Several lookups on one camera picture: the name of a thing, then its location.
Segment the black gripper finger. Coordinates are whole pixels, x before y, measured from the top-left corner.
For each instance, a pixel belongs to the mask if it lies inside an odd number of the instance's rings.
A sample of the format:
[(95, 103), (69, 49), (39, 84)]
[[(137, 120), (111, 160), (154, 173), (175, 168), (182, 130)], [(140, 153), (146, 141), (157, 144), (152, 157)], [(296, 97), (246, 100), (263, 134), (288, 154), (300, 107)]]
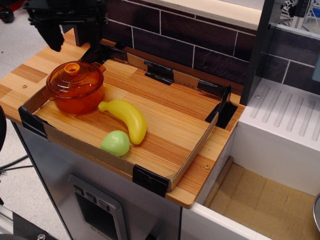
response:
[(90, 48), (87, 51), (90, 57), (100, 57), (103, 54), (103, 49), (100, 44), (102, 39), (103, 26), (96, 22), (89, 22), (87, 24), (87, 36)]
[(58, 24), (39, 23), (36, 28), (48, 46), (60, 52), (64, 43), (64, 37)]

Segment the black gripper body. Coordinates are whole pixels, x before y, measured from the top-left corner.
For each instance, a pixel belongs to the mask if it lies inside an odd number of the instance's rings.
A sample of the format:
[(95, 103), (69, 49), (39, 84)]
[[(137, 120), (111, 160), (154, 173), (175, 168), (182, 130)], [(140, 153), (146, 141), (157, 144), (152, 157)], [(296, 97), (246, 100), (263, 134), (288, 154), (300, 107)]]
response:
[(26, 0), (22, 8), (32, 25), (107, 23), (104, 0)]

